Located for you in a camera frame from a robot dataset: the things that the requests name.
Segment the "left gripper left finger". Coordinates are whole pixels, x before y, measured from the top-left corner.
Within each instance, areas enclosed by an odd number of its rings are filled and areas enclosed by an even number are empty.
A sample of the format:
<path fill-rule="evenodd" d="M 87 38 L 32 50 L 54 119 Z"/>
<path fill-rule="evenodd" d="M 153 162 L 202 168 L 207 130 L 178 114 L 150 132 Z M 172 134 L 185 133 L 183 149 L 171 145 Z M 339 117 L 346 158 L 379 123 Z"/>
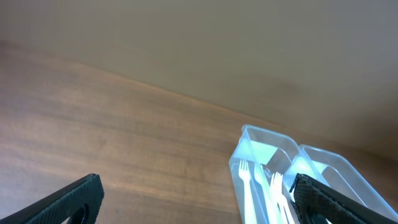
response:
<path fill-rule="evenodd" d="M 88 174 L 28 207 L 1 219 L 2 224 L 96 222 L 104 199 L 98 174 Z"/>

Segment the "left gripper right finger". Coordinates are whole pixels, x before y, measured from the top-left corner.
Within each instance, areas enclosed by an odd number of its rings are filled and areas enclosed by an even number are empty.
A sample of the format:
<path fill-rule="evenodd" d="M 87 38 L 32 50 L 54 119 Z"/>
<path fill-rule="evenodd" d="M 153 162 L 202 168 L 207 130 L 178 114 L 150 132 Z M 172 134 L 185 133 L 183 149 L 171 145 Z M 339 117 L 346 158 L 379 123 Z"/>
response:
<path fill-rule="evenodd" d="M 291 204 L 301 224 L 397 224 L 307 174 L 297 174 Z"/>

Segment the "yellow plastic fork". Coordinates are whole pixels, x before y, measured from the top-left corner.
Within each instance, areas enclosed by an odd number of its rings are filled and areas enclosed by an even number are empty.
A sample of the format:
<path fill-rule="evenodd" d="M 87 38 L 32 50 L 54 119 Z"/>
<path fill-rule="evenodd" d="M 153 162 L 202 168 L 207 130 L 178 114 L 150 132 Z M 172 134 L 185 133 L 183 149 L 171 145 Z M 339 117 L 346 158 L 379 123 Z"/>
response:
<path fill-rule="evenodd" d="M 238 175 L 243 181 L 244 186 L 244 223 L 257 224 L 257 218 L 251 192 L 251 173 L 249 171 L 248 161 L 244 159 L 240 160 Z"/>

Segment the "white plastic fork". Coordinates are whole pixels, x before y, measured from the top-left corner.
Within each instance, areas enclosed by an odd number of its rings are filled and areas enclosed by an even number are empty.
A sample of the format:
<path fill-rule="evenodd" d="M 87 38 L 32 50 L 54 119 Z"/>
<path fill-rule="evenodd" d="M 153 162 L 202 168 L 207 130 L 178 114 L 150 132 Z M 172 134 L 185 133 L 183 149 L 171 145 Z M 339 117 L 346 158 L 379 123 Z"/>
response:
<path fill-rule="evenodd" d="M 283 175 L 279 172 L 276 172 L 274 176 L 274 188 L 276 191 L 277 204 L 280 209 L 280 215 L 284 224 L 294 224 L 295 222 L 290 211 L 289 204 L 286 197 L 282 193 L 282 181 Z"/>

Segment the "light blue spork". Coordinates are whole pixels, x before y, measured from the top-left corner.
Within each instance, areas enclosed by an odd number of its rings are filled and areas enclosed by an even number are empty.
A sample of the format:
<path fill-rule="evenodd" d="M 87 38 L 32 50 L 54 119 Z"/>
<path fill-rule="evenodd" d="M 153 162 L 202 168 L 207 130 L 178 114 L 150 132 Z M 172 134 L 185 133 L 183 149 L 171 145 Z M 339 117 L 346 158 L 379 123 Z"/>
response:
<path fill-rule="evenodd" d="M 274 210 L 274 206 L 272 200 L 268 196 L 268 189 L 269 184 L 264 176 L 264 171 L 262 166 L 255 166 L 254 168 L 254 178 L 260 184 L 263 194 L 264 194 L 264 201 L 266 204 L 267 216 L 269 220 L 269 224 L 278 224 L 279 221 L 277 219 L 277 213 Z"/>

